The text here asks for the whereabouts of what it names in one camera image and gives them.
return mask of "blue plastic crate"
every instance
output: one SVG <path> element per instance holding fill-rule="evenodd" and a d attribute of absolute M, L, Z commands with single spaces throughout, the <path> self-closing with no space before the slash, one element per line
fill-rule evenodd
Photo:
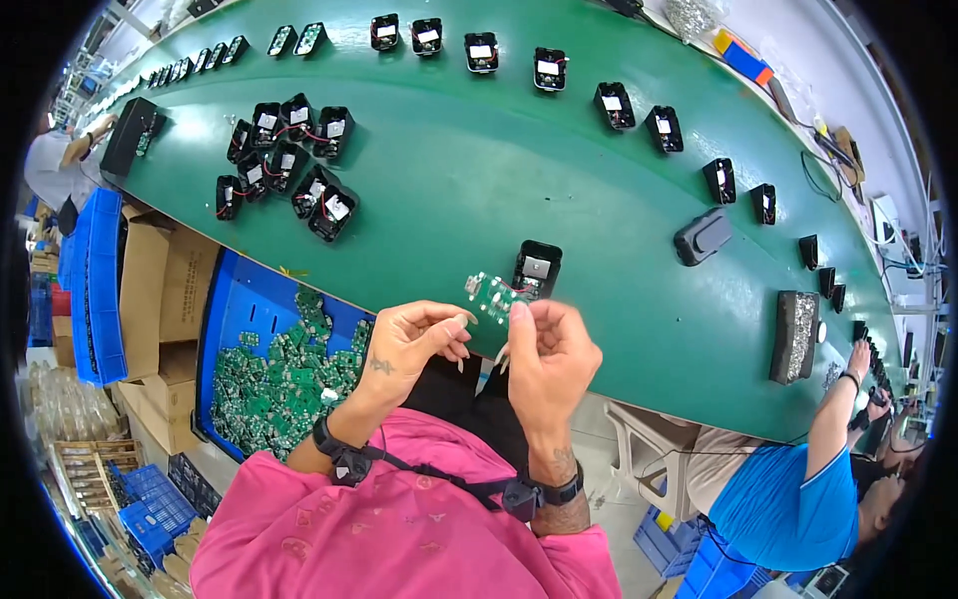
<path fill-rule="evenodd" d="M 120 510 L 119 516 L 124 528 L 149 554 L 153 565 L 163 570 L 163 556 L 173 552 L 173 537 L 170 533 L 153 517 L 143 501 Z"/>
<path fill-rule="evenodd" d="M 268 357 L 266 350 L 277 334 L 293 327 L 301 316 L 296 308 L 297 283 L 269 268 L 221 249 L 217 268 L 206 299 L 206 314 L 199 338 L 196 364 L 196 412 L 193 431 L 200 439 L 217 445 L 237 462 L 240 448 L 223 439 L 213 427 L 213 373 L 221 348 L 239 345 L 240 333 L 256 333 L 260 345 L 250 348 L 255 356 Z M 353 333 L 360 320 L 375 316 L 323 294 L 323 312 L 332 318 L 327 355 L 352 349 Z"/>
<path fill-rule="evenodd" d="M 695 558 L 689 565 L 682 585 L 675 594 L 675 599 L 726 599 L 743 590 L 753 582 L 753 576 L 758 570 L 756 565 L 748 565 L 741 553 L 732 545 L 716 534 L 706 534 L 698 547 Z M 758 576 L 755 585 L 767 583 L 770 580 L 767 572 Z"/>
<path fill-rule="evenodd" d="M 150 514 L 173 537 L 190 529 L 199 516 L 186 497 L 155 464 L 123 475 L 126 492 L 147 506 Z"/>
<path fill-rule="evenodd" d="M 685 574 L 698 550 L 702 536 L 696 521 L 676 523 L 670 532 L 663 531 L 655 523 L 660 511 L 649 507 L 632 540 L 658 570 L 662 578 L 674 578 Z"/>
<path fill-rule="evenodd" d="M 98 386 L 126 378 L 117 281 L 122 205 L 119 193 L 102 188 L 95 190 L 80 212 L 72 236 L 70 311 L 77 376 Z M 87 294 L 89 311 L 84 297 Z M 97 372 L 93 370 L 93 356 L 87 343 L 85 315 L 88 312 Z"/>

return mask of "white label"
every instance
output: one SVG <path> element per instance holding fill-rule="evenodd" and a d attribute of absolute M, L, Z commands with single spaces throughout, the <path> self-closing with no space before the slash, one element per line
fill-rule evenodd
<path fill-rule="evenodd" d="M 333 121 L 326 125 L 326 135 L 328 137 L 339 137 L 346 130 L 346 121 Z"/>
<path fill-rule="evenodd" d="M 264 129 L 272 129 L 276 125 L 276 117 L 271 114 L 261 114 L 256 124 Z"/>
<path fill-rule="evenodd" d="M 616 96 L 602 96 L 602 103 L 606 110 L 622 110 L 622 101 Z"/>
<path fill-rule="evenodd" d="M 246 173 L 246 180 L 249 181 L 250 185 L 256 183 L 260 179 L 262 179 L 262 167 L 259 165 L 253 167 Z"/>
<path fill-rule="evenodd" d="M 419 39 L 420 39 L 420 44 L 424 44 L 426 42 L 435 41 L 439 39 L 439 34 L 437 34 L 434 30 L 430 29 L 427 32 L 422 32 L 421 34 L 419 34 Z"/>
<path fill-rule="evenodd" d="M 662 135 L 668 135 L 669 133 L 672 133 L 672 126 L 669 125 L 669 119 L 655 117 L 655 124 L 659 129 L 659 133 Z"/>
<path fill-rule="evenodd" d="M 470 58 L 492 58 L 492 48 L 489 46 L 469 46 Z"/>
<path fill-rule="evenodd" d="M 297 123 L 302 123 L 309 118 L 309 106 L 303 106 L 299 110 L 292 110 L 289 112 L 289 122 L 293 125 Z"/>
<path fill-rule="evenodd" d="M 330 211 L 330 214 L 336 220 L 342 220 L 350 213 L 350 209 L 346 207 L 346 204 L 339 201 L 339 196 L 333 196 L 326 200 L 326 209 Z"/>
<path fill-rule="evenodd" d="M 536 66 L 536 70 L 539 73 L 544 73 L 545 75 L 558 75 L 559 65 L 548 60 L 540 60 Z"/>

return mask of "pink sweatshirt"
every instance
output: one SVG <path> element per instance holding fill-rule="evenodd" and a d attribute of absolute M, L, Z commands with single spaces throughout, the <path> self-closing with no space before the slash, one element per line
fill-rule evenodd
<path fill-rule="evenodd" d="M 426 414 L 399 408 L 382 428 L 407 464 L 467 482 L 515 475 L 478 437 Z M 264 451 L 239 468 L 190 582 L 197 599 L 622 596 L 599 526 L 537 539 L 440 478 L 376 460 L 356 488 L 338 487 Z"/>

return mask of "white stool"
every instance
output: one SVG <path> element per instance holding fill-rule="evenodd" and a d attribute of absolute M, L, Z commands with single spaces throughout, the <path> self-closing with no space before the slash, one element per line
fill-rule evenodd
<path fill-rule="evenodd" d="M 685 471 L 690 455 L 681 451 L 691 451 L 695 447 L 700 426 L 677 425 L 655 412 L 611 400 L 605 401 L 603 410 L 606 418 L 615 425 L 619 439 L 619 465 L 613 465 L 613 473 L 619 474 L 639 495 L 669 516 L 683 522 L 694 518 L 698 510 L 685 490 Z M 632 437 L 662 456 L 659 459 L 665 467 L 648 475 L 637 472 Z M 665 493 L 660 492 L 659 485 L 655 484 L 663 474 Z"/>

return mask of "worker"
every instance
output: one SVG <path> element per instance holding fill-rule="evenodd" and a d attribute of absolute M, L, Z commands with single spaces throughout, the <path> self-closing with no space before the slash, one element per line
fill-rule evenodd
<path fill-rule="evenodd" d="M 773 570 L 815 570 L 849 558 L 875 540 L 904 489 L 897 473 L 874 481 L 858 501 L 848 430 L 869 367 L 855 343 L 848 368 L 826 393 L 799 446 L 764 443 L 703 427 L 689 459 L 689 499 L 747 560 Z M 869 402 L 868 418 L 888 411 Z"/>
<path fill-rule="evenodd" d="M 198 599 L 621 596 L 569 428 L 602 352 L 576 310 L 513 304 L 511 365 L 477 396 L 468 321 L 379 313 L 352 395 L 285 464 L 239 467 L 191 566 Z"/>
<path fill-rule="evenodd" d="M 46 113 L 37 124 L 36 138 L 23 162 L 23 177 L 34 195 L 57 213 L 63 235 L 73 233 L 77 215 L 93 190 L 105 187 L 100 165 L 87 157 L 116 120 L 115 114 L 106 115 L 99 126 L 75 140 L 69 132 L 51 130 Z"/>

